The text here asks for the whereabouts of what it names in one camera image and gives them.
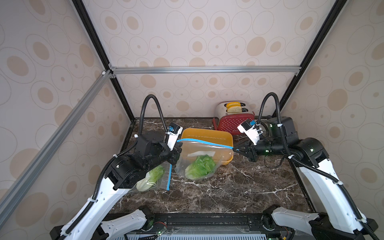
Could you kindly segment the clear zipper bag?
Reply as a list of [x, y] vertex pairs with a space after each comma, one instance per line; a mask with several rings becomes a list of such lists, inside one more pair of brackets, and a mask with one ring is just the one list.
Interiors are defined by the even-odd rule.
[[181, 139], [180, 157], [175, 173], [180, 177], [200, 181], [210, 178], [216, 170], [230, 161], [234, 155], [233, 147], [197, 139]]
[[152, 190], [166, 190], [170, 189], [171, 173], [173, 165], [168, 162], [150, 170], [144, 179], [138, 181], [136, 185], [130, 190], [131, 193], [143, 193]]

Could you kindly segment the chinese cabbage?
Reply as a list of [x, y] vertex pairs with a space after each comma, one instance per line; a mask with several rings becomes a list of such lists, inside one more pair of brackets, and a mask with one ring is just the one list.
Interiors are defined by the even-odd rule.
[[214, 173], [216, 162], [209, 155], [198, 156], [196, 160], [185, 169], [185, 177], [189, 180], [200, 180]]
[[163, 176], [165, 175], [165, 168], [163, 166], [157, 166], [156, 168], [147, 172], [144, 179], [140, 180], [136, 184], [136, 188], [139, 192], [146, 192], [153, 188], [157, 188], [161, 185]]

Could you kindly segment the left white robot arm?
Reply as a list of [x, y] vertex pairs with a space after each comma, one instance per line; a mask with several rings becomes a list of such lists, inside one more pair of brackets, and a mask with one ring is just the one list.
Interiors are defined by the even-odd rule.
[[182, 143], [172, 142], [174, 147], [163, 140], [145, 140], [139, 136], [134, 144], [133, 154], [114, 156], [102, 170], [94, 193], [87, 203], [67, 224], [54, 227], [50, 232], [53, 240], [113, 240], [131, 231], [149, 230], [154, 224], [154, 213], [146, 206], [134, 212], [105, 221], [112, 207], [147, 173], [164, 162], [174, 165], [182, 152]]

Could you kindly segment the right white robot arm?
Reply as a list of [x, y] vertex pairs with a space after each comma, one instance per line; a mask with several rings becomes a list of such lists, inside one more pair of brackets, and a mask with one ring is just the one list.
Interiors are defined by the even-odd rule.
[[368, 219], [358, 209], [352, 197], [338, 178], [328, 152], [315, 138], [301, 140], [289, 117], [267, 121], [269, 138], [262, 139], [260, 122], [246, 120], [238, 130], [248, 141], [233, 148], [235, 153], [255, 162], [259, 156], [282, 155], [302, 173], [313, 186], [325, 208], [323, 213], [303, 213], [271, 206], [263, 212], [266, 230], [286, 227], [313, 236], [317, 240], [362, 240], [370, 235], [376, 240], [375, 220]]

